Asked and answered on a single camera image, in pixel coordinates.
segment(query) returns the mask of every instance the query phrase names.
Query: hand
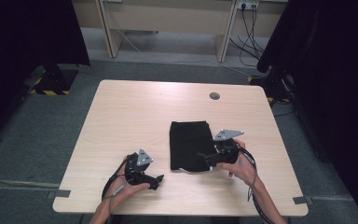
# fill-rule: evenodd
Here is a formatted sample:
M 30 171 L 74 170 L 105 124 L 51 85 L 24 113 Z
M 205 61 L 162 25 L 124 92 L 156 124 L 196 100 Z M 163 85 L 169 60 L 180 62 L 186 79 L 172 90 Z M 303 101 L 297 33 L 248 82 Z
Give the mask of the hand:
M 134 195 L 135 193 L 150 188 L 150 184 L 143 183 L 139 185 L 131 185 L 127 183 L 127 180 L 124 176 L 125 164 L 121 167 L 121 169 L 117 173 L 116 180 L 110 185 L 109 189 L 105 193 L 105 197 L 111 196 L 117 189 L 121 188 L 124 185 L 124 188 L 114 196 L 113 200 L 113 208 L 116 208 L 121 203 L 124 203 L 130 196 Z
M 150 185 L 147 183 L 143 183 L 140 185 L 133 186 L 127 183 L 126 178 L 124 177 L 124 169 L 125 164 L 121 167 L 118 171 L 115 181 L 109 186 L 108 190 L 105 193 L 105 197 L 112 196 L 112 194 L 119 188 L 124 185 L 124 188 L 115 196 L 111 198 L 103 199 L 103 201 L 98 205 L 94 216 L 92 217 L 90 224 L 104 224 L 108 219 L 109 215 L 112 211 L 119 206 L 121 203 L 124 203 L 130 196 L 134 195 L 135 193 L 150 188 Z
M 243 148 L 246 148 L 245 143 L 241 140 L 234 139 L 234 141 Z M 234 164 L 225 162 L 219 162 L 216 164 L 217 167 L 223 170 L 228 170 L 228 176 L 232 177 L 235 175 L 239 179 L 243 180 L 246 185 L 252 187 L 257 177 L 254 166 L 246 159 L 246 157 L 239 152 L 237 161 Z

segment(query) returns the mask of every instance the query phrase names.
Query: yellow black hazard tape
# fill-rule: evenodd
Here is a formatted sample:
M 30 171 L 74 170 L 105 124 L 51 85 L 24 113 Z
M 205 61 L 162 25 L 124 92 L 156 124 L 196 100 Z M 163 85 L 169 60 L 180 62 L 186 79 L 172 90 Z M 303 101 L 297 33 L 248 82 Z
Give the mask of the yellow black hazard tape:
M 69 91 L 41 91 L 41 90 L 31 90 L 33 94 L 41 94 L 41 95 L 67 95 Z
M 63 88 L 60 85 L 51 85 L 51 83 L 48 83 L 48 81 L 44 81 L 42 77 L 40 77 L 36 83 L 34 84 L 33 89 L 31 90 L 31 93 L 33 94 L 41 94 L 41 95 L 68 95 L 69 88 Z
M 260 86 L 260 87 L 262 87 L 262 85 L 264 85 L 262 82 L 257 82 L 258 80 L 256 79 L 256 78 L 251 78 L 251 77 L 248 77 L 247 78 L 248 79 L 248 82 L 249 82 L 249 84 L 250 85 L 256 85 L 256 86 Z M 273 103 L 273 102 L 275 102 L 275 101 L 281 101 L 281 102 L 283 102 L 283 103 L 290 103 L 290 100 L 288 99 L 288 98 L 283 98 L 283 97 L 274 97 L 274 96 L 271 96 L 271 95 L 267 95 L 267 100 L 268 100 L 268 102 L 271 104 L 271 103 Z

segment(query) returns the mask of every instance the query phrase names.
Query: finger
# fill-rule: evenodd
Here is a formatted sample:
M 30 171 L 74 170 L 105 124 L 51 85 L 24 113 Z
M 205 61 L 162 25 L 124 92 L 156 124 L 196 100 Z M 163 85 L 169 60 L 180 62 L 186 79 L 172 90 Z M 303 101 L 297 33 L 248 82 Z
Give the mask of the finger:
M 135 185 L 132 186 L 132 188 L 134 189 L 135 192 L 141 191 L 143 189 L 148 189 L 150 188 L 150 184 L 148 183 L 143 183 L 143 184 L 139 184 L 139 185 Z
M 240 147 L 246 148 L 245 143 L 242 142 L 241 140 L 234 138 L 234 142 L 236 142 L 238 145 L 240 145 Z
M 219 162 L 216 164 L 216 167 L 223 169 L 223 170 L 228 170 L 228 171 L 232 171 L 232 164 L 229 163 L 225 163 L 225 162 Z

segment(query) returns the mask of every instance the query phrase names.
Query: wooden table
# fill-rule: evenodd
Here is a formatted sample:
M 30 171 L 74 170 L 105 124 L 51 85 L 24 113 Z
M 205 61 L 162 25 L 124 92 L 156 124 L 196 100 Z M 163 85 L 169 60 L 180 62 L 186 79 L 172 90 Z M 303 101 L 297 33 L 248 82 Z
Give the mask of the wooden table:
M 220 94 L 219 100 L 210 98 Z M 256 86 L 175 82 L 101 82 L 69 161 L 54 210 L 93 213 L 107 179 L 123 158 L 140 148 L 154 159 L 146 173 L 165 175 L 157 190 L 145 190 L 123 203 L 116 214 L 257 216 L 247 187 L 227 171 L 202 174 L 170 170 L 172 121 L 206 120 L 212 135 L 220 129 L 244 131 L 238 138 L 254 155 L 258 173 L 283 216 L 308 213 L 292 164 L 263 90 Z
M 214 35 L 218 62 L 224 61 L 236 0 L 95 0 L 110 57 L 116 57 L 126 30 Z

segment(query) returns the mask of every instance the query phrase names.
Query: black device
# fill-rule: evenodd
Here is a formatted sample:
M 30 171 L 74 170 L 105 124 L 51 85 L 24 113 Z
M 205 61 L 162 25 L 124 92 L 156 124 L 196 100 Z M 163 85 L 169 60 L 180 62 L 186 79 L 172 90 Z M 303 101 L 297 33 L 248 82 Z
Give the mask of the black device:
M 148 183 L 150 184 L 149 189 L 157 189 L 164 175 L 159 175 L 155 178 L 145 174 L 145 170 L 152 161 L 153 159 L 151 159 L 143 149 L 139 150 L 139 155 L 134 152 L 128 156 L 124 172 L 128 183 L 131 185 Z
M 243 134 L 243 132 L 223 129 L 220 130 L 220 132 L 213 139 L 216 153 L 211 155 L 202 155 L 207 165 L 216 166 L 218 162 L 230 164 L 235 163 L 239 152 L 243 153 L 249 162 L 255 165 L 255 159 L 253 156 L 245 148 L 240 147 L 233 139 L 233 137 L 241 134 Z

